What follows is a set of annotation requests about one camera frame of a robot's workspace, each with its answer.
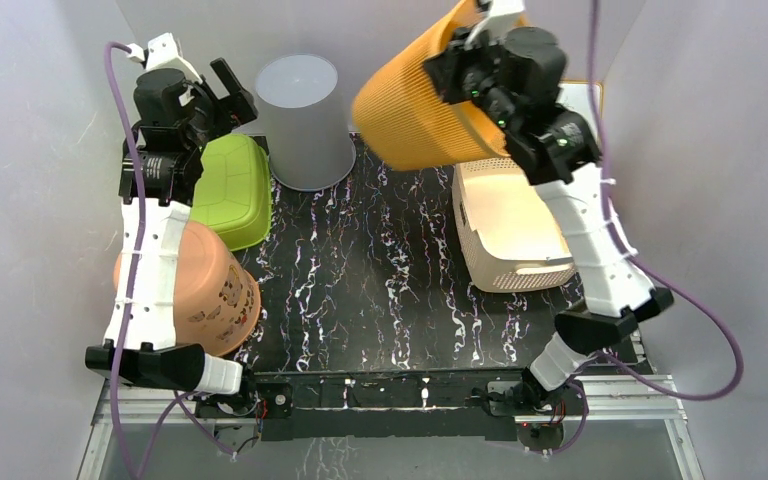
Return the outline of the grey plastic bucket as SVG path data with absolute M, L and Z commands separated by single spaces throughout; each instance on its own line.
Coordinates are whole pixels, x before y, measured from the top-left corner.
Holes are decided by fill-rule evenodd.
M 351 172 L 354 144 L 330 61 L 312 54 L 280 57 L 259 72 L 255 90 L 270 169 L 279 183 L 316 192 Z

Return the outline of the orange plastic bucket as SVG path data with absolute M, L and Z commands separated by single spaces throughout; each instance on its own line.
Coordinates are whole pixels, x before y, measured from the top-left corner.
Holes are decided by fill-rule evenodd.
M 258 283 L 213 230 L 190 221 L 182 235 L 173 319 L 178 346 L 222 357 L 252 334 L 261 314 Z

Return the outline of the yellow slatted plastic basket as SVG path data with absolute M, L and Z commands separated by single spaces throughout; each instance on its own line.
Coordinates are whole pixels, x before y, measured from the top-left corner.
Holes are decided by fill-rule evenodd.
M 382 66 L 352 103 L 352 120 L 367 146 L 394 170 L 420 170 L 506 157 L 503 132 L 469 102 L 445 104 L 423 62 L 443 51 L 459 27 L 481 19 L 460 1 Z

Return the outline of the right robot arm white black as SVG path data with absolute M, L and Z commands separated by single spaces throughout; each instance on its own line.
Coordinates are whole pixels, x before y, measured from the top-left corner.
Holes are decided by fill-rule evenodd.
M 583 298 L 557 314 L 555 331 L 500 400 L 550 413 L 575 372 L 638 325 L 672 305 L 633 262 L 602 177 L 602 155 L 588 122 L 558 100 L 567 58 L 550 32 L 517 27 L 469 42 L 459 27 L 424 63 L 441 100 L 469 102 L 498 127 L 511 159 L 548 207 L 567 243 Z

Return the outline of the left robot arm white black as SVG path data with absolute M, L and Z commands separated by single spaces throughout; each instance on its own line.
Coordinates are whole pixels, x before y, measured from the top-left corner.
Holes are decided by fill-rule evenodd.
M 252 95 L 223 58 L 210 66 L 227 94 L 174 67 L 141 74 L 133 91 L 137 122 L 125 120 L 118 195 L 123 246 L 113 312 L 100 344 L 85 351 L 86 367 L 137 387 L 220 395 L 235 416 L 254 411 L 257 387 L 242 365 L 179 344 L 174 286 L 179 249 L 201 178 L 207 144 L 257 117 Z

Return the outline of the green plastic tub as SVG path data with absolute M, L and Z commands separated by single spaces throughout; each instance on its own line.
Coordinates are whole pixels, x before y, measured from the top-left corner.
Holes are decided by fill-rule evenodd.
M 201 158 L 190 219 L 213 230 L 230 251 L 263 242 L 271 229 L 271 172 L 267 155 L 243 134 L 210 142 Z

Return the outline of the cream perforated laundry basket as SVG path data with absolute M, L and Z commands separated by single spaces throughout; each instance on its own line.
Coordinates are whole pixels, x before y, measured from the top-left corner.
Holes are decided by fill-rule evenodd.
M 512 160 L 455 165 L 452 205 L 461 251 L 479 290 L 545 290 L 575 275 L 554 217 Z

